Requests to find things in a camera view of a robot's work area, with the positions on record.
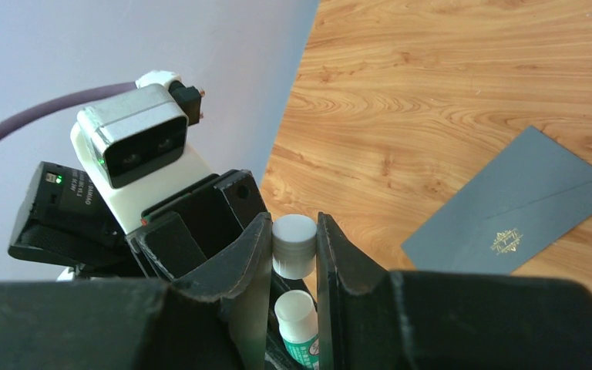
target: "green label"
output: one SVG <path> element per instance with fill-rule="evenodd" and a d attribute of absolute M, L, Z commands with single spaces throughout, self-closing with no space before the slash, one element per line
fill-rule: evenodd
<path fill-rule="evenodd" d="M 291 357 L 305 368 L 318 370 L 318 335 L 304 343 L 284 341 L 284 346 Z"/>

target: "gray envelope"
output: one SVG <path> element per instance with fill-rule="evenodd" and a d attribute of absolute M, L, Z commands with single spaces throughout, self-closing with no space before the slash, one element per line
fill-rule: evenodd
<path fill-rule="evenodd" d="M 508 274 L 592 214 L 592 166 L 528 127 L 402 248 L 419 270 Z"/>

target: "gold emblem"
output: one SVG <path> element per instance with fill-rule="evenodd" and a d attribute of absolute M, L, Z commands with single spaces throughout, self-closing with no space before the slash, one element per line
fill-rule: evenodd
<path fill-rule="evenodd" d="M 496 254 L 516 252 L 516 248 L 520 244 L 520 239 L 523 235 L 519 229 L 507 230 L 502 233 L 496 233 L 496 239 L 493 240 L 491 250 Z"/>

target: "printed label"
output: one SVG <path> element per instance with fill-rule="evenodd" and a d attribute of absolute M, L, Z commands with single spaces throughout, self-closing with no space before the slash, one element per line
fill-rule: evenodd
<path fill-rule="evenodd" d="M 285 340 L 284 346 L 296 362 L 305 368 L 318 370 L 318 335 L 305 343 L 291 343 Z"/>
<path fill-rule="evenodd" d="M 496 233 L 496 239 L 493 240 L 491 250 L 496 252 L 496 254 L 516 252 L 516 247 L 519 246 L 521 237 L 523 235 L 516 228 L 502 233 Z"/>
<path fill-rule="evenodd" d="M 86 216 L 98 214 L 101 211 L 100 205 L 94 207 L 93 204 L 99 199 L 99 193 L 87 173 L 73 170 L 68 180 L 69 185 L 62 190 L 59 209 Z"/>

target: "depth camera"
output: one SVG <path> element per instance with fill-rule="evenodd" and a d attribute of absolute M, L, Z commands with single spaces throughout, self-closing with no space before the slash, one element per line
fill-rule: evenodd
<path fill-rule="evenodd" d="M 78 124 L 113 189 L 183 155 L 189 120 L 171 94 L 151 84 L 87 106 Z"/>

